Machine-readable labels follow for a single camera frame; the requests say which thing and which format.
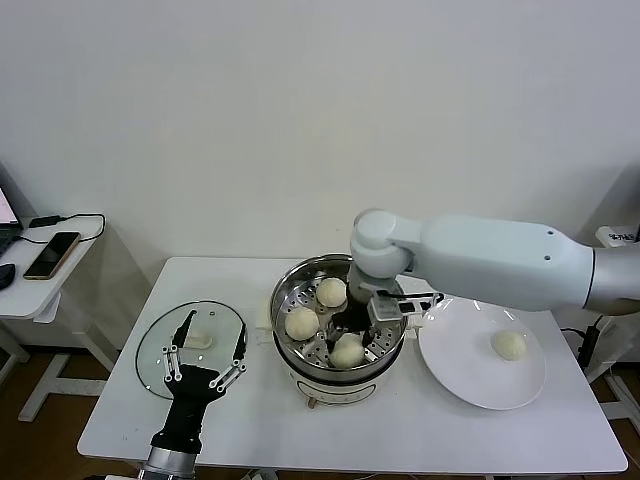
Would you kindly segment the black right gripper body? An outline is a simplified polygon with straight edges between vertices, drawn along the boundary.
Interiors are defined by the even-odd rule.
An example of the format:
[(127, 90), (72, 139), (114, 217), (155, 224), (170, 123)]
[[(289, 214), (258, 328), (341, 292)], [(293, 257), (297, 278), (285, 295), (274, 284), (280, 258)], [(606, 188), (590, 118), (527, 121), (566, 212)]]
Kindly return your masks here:
[(359, 333), (368, 331), (371, 326), (366, 303), (354, 299), (347, 294), (346, 306), (331, 317), (331, 326), (334, 330), (346, 333)]

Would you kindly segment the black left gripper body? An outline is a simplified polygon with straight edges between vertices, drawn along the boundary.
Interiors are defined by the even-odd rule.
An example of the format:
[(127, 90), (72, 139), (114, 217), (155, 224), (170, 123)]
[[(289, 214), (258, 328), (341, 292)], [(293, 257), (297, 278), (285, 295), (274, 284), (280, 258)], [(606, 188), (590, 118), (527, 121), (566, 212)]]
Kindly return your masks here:
[(151, 446), (186, 454), (199, 454), (200, 433), (208, 405), (225, 395), (209, 384), (219, 375), (216, 370), (194, 365), (180, 367), (182, 379), (165, 385), (173, 399), (163, 428), (157, 432)]

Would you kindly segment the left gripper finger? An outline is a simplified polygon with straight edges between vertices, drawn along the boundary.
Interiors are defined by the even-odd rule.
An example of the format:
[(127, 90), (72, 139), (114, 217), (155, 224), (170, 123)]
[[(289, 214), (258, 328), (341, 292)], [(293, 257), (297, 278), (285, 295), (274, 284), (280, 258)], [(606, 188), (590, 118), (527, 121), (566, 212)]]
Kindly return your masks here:
[(196, 310), (191, 310), (183, 323), (175, 331), (171, 344), (162, 347), (161, 360), (164, 368), (163, 381), (165, 383), (182, 381), (180, 350), (184, 347), (193, 317), (196, 313)]
[(247, 367), (244, 363), (246, 347), (247, 328), (243, 325), (236, 342), (231, 364), (223, 369), (217, 377), (210, 381), (210, 389), (227, 390), (242, 374), (246, 372)]

